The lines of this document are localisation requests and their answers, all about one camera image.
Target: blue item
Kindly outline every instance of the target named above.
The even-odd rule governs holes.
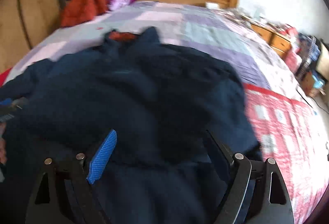
[[[324,86],[324,80],[320,78],[316,71],[312,71],[312,78],[314,79],[313,88],[322,88]]]
[[[319,47],[315,44],[314,48],[311,52],[310,58],[313,61],[317,61],[319,59],[320,53],[321,53],[321,51],[320,51]]]
[[[13,102],[12,99],[7,98],[7,99],[5,99],[3,101],[0,101],[0,106],[7,106],[7,105],[10,105],[12,102]]]
[[[87,176],[87,180],[90,184],[94,184],[96,180],[101,178],[115,146],[116,131],[112,130],[89,163],[89,174]]]

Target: floor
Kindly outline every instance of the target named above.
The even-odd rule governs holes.
[[[310,105],[312,105],[314,111],[317,113],[317,120],[319,122],[319,132],[324,133],[327,135],[327,138],[329,140],[329,110],[327,105],[324,103],[324,101],[321,98],[322,94],[317,95],[314,99],[316,100],[317,104],[321,106],[325,111],[319,108],[319,106],[315,103],[313,99],[310,97],[307,97],[307,100]]]

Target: bed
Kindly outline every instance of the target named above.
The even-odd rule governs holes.
[[[261,143],[264,159],[273,157],[285,179],[295,223],[310,216],[329,181],[329,162],[317,117],[303,102],[302,90],[280,57],[254,31],[226,17],[215,2],[234,8],[237,0],[139,0],[71,28],[57,29],[25,55],[7,81],[32,63],[78,52],[102,43],[112,29],[141,33],[155,26],[162,43],[192,47],[229,62],[246,90],[246,115]]]

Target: clothing pile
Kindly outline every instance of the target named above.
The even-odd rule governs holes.
[[[97,15],[118,10],[136,0],[70,0],[65,6],[60,27],[72,27],[91,21]]]
[[[0,88],[0,100],[23,96],[29,103],[3,135],[0,210],[12,218],[4,223],[24,223],[44,159],[84,152],[110,129],[117,145],[92,188],[113,224],[213,220],[227,182],[207,155],[203,130],[262,160],[231,65],[161,44],[153,27],[124,38],[107,33],[101,46],[39,61]]]

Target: pink quilt patch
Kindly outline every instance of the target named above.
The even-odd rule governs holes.
[[[318,133],[312,109],[267,89],[245,84],[246,115],[264,160],[274,158],[286,183],[295,223],[303,223],[329,181],[326,138]]]
[[[136,18],[136,20],[149,21],[167,21],[167,22],[181,22],[183,15],[181,13],[166,13],[166,12],[144,12]]]
[[[182,4],[176,4],[176,3],[160,3],[158,2],[155,7],[161,7],[161,8],[178,8],[182,9],[184,8],[184,5]]]

